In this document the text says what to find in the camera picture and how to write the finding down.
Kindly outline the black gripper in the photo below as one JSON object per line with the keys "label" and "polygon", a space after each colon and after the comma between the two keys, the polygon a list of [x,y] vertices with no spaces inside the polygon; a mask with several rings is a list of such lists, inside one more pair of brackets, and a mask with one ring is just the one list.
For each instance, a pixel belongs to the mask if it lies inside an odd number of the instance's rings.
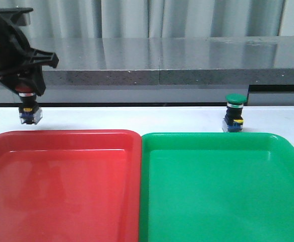
{"label": "black gripper", "polygon": [[56,68],[59,58],[54,52],[32,48],[20,26],[28,25],[24,15],[33,8],[0,8],[0,83],[15,94],[20,83],[16,74],[27,73],[28,83],[38,96],[46,90],[42,66]]}

